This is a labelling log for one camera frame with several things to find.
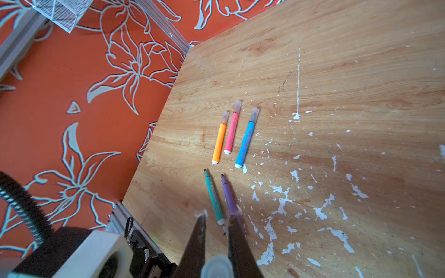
red wall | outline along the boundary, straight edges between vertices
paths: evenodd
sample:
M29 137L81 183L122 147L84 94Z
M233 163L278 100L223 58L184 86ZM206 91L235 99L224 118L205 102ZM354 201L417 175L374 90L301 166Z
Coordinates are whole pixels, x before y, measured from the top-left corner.
M254 6L224 16L221 1L219 10L211 0L154 2L189 42L204 41L269 3L240 1L242 9ZM0 0L0 43L28 9L23 3ZM234 13L236 3L224 6ZM71 34L45 26L0 85L0 170L29 190L55 228L106 225L184 60L134 1L96 0L78 25ZM14 215L0 201L1 256L25 256L35 246Z

marker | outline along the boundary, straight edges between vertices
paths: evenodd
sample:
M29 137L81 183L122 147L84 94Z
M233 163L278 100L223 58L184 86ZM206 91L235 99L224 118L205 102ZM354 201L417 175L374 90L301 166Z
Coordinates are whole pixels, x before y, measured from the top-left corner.
M226 133L226 125L229 120L229 111L224 111L222 114L221 124L219 125L218 138L216 138L215 150L213 151L212 164L217 165L221 149L223 148L224 133Z
M238 207L236 206L235 198L233 198L232 188L230 188L230 185L228 185L224 174L221 174L221 179L222 179L222 185L223 185L222 189L224 189L224 195L226 196L226 201L227 201L227 205L229 206L229 211L232 215L236 215L236 218L238 219L238 224L241 227L243 234L246 234L246 230L244 229L243 222L241 221L240 211L238 210Z
M210 200L212 201L213 211L215 212L216 221L219 225L224 225L224 215L219 203L218 195L216 194L215 186L213 185L212 178L207 173L207 169L204 169L204 175L206 176L207 189L209 190Z
M226 146L224 147L224 153L230 154L232 152L233 139L235 138L236 125L238 124L239 111L241 110L241 101L235 102L235 109L232 114L232 121L230 122L229 134L227 136Z
M247 124L246 133L244 134L241 148L239 149L238 157L236 158L235 167L241 169L246 158L247 149L249 148L250 140L252 139L253 129L255 127L256 119L258 118L259 108L254 107L252 110L251 119Z

wooden table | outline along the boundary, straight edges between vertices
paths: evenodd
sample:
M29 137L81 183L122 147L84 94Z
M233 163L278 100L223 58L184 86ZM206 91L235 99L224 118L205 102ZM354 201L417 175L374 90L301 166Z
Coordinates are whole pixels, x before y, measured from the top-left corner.
M255 259L273 251L265 276L444 277L444 14L438 0L289 0L193 47L124 205L174 262L207 209L207 259L226 254L209 168L220 194L220 174L231 182ZM212 167L236 99L234 151Z

pink marker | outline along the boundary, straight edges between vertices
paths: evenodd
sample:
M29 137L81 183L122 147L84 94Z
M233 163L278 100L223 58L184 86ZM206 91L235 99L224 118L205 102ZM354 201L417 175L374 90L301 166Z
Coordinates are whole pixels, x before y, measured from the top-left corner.
M233 140L235 138L236 125L238 124L239 111L241 110L241 101L235 102L235 109L232 114L232 121L230 122L229 135L227 136L224 153L230 154L232 152Z

purple marker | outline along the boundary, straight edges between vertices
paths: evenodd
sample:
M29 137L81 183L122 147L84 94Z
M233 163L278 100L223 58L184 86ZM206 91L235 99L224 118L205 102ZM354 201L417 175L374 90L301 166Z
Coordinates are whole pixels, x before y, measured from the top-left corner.
M224 189L224 195L226 196L227 205L229 206L230 214L235 215L238 219L238 224L241 227L241 230L243 231L243 234L246 234L246 230L244 229L243 222L241 221L240 217L240 211L238 207L236 206L235 198L233 198L232 194L232 188L230 188L230 185L227 183L226 177L224 174L221 174L222 181L222 189Z

